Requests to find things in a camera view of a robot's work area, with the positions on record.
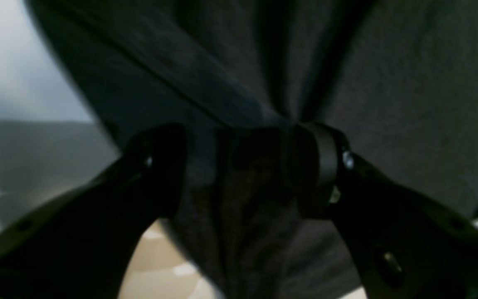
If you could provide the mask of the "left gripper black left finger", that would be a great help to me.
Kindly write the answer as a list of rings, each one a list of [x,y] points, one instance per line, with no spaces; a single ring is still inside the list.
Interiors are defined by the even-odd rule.
[[[0,299],[115,299],[140,237],[183,193],[188,133],[136,135],[98,177],[0,232]]]

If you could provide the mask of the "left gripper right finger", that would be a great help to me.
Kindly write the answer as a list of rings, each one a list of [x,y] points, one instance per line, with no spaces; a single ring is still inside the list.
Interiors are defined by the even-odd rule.
[[[334,224],[369,299],[478,299],[478,227],[387,178],[342,132],[296,125],[295,188],[304,218]]]

